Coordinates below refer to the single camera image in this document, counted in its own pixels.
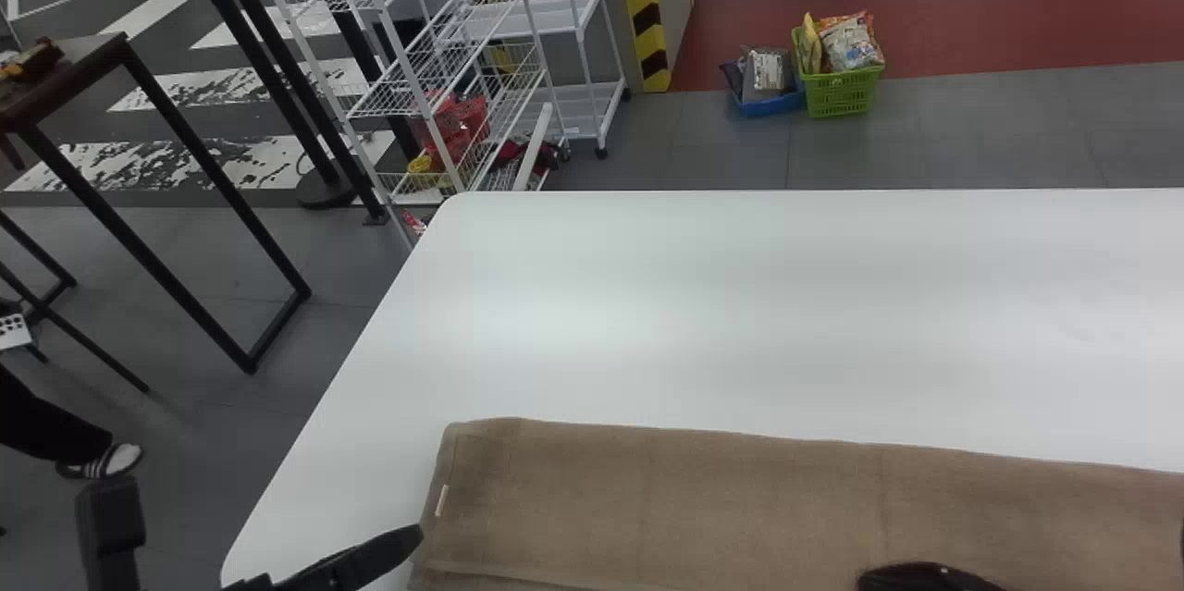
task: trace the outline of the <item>green basket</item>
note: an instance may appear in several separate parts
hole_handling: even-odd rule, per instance
[[[871,65],[868,69],[857,71],[844,71],[842,73],[812,73],[806,76],[802,72],[802,57],[798,40],[802,38],[802,27],[793,28],[793,54],[798,60],[798,77],[806,90],[806,107],[815,120],[823,117],[838,117],[842,115],[858,115],[860,111],[868,111],[871,102],[876,98],[876,81],[883,73],[883,65]]]

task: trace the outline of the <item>yellow item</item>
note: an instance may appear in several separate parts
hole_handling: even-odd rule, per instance
[[[432,158],[420,154],[407,163],[407,171],[408,173],[430,173],[432,171]]]
[[[822,39],[815,30],[813,18],[809,13],[802,19],[802,44],[798,52],[798,60],[802,62],[802,72],[812,76],[822,72]]]

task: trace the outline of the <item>brown towel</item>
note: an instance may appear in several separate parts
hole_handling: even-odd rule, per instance
[[[934,560],[1016,591],[1175,591],[1182,520],[1176,474],[480,420],[444,432],[411,589],[851,591]]]

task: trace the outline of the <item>red floor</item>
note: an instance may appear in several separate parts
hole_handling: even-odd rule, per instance
[[[670,90],[722,88],[721,62],[787,44],[806,11],[862,8],[888,77],[1184,59],[1184,0],[696,0]]]

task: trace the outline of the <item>red bag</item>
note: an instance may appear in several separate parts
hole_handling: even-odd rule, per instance
[[[452,163],[459,163],[464,158],[465,149],[474,141],[483,141],[489,137],[489,124],[487,118],[485,97],[470,98],[469,101],[457,101],[456,95],[449,94],[440,107],[436,110],[436,127],[439,128],[440,137],[448,147],[448,153],[452,158]],[[412,131],[419,148],[431,154],[432,165],[443,166],[436,141],[427,128],[427,122],[423,118],[412,120]]]

